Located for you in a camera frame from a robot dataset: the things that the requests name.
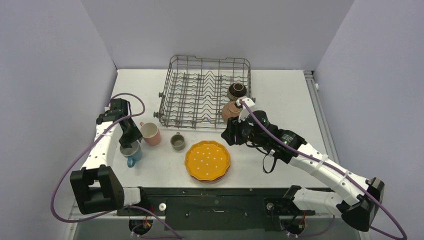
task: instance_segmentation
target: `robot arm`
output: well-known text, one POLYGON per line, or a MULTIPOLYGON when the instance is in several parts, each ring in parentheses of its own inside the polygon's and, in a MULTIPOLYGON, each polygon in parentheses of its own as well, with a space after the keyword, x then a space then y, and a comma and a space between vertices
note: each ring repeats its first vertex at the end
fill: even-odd
POLYGON ((100 141, 91 149, 81 169, 70 175, 72 190, 82 214, 118 210, 142 200, 141 189, 122 187, 112 170, 118 146, 131 147, 131 143, 143 137, 140 130, 128 118, 103 134, 113 122, 128 115, 128 106, 129 103, 120 98, 110 101, 110 109, 96 120, 94 140, 101 138, 100 141))
POLYGON ((316 213, 329 213, 341 218, 351 227, 367 232, 370 228, 378 206, 369 199, 358 187, 346 179, 349 175, 362 188, 367 190, 380 202, 383 199, 384 183, 378 178, 366 179, 356 175, 337 163, 330 160, 328 155, 317 151, 310 143, 296 133, 279 129, 268 121, 267 115, 262 110, 255 110, 255 103, 242 97, 236 101, 240 111, 239 117, 228 119, 227 128, 221 134, 222 138, 231 145, 242 145, 247 142, 253 143, 254 147, 262 147, 275 160, 282 160, 286 164, 302 169, 327 185, 334 192, 310 190, 293 185, 284 195, 283 199, 295 206, 299 211, 312 210, 316 213), (272 139, 263 131, 257 122, 250 116, 247 109, 242 106, 240 100, 253 111, 253 114, 275 137, 286 145, 306 155, 319 159, 320 162, 312 161, 304 156, 292 152, 272 139), (341 170, 344 175, 331 167, 341 170))

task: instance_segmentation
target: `pink mug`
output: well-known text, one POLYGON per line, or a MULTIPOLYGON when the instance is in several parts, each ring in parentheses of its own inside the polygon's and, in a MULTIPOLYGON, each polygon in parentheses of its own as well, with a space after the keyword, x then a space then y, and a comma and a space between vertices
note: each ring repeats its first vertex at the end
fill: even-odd
POLYGON ((153 122, 140 122, 140 132, 143 135, 144 141, 150 146, 156 146, 161 142, 161 133, 158 126, 153 122))

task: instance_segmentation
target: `terracotta vase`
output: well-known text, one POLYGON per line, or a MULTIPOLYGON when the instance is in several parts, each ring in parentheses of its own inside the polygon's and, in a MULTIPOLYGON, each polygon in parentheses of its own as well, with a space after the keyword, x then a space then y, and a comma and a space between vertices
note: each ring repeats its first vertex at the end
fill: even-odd
POLYGON ((226 93, 231 101, 236 101, 238 98, 246 96, 248 89, 241 82, 236 82, 228 87, 226 93))
POLYGON ((240 109, 237 108, 235 101, 227 102, 222 108, 222 119, 227 123, 231 117, 237 117, 240 115, 240 109))

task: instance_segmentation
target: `orange plate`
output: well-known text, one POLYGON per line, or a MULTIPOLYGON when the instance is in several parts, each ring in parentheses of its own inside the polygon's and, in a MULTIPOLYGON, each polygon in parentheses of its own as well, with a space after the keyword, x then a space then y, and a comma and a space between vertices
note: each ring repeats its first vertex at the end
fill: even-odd
POLYGON ((201 141, 185 154, 187 172, 199 181, 215 181, 230 167, 230 153, 216 141, 201 141))

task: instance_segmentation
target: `dish rack wire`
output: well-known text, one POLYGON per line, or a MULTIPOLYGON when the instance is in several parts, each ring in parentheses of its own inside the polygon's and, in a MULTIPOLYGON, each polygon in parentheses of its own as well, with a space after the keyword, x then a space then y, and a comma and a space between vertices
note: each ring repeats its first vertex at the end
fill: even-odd
POLYGON ((165 127, 225 129, 221 112, 230 101, 233 83, 247 87, 252 97, 251 65, 245 58, 200 58, 174 55, 169 61, 159 112, 153 116, 165 127))

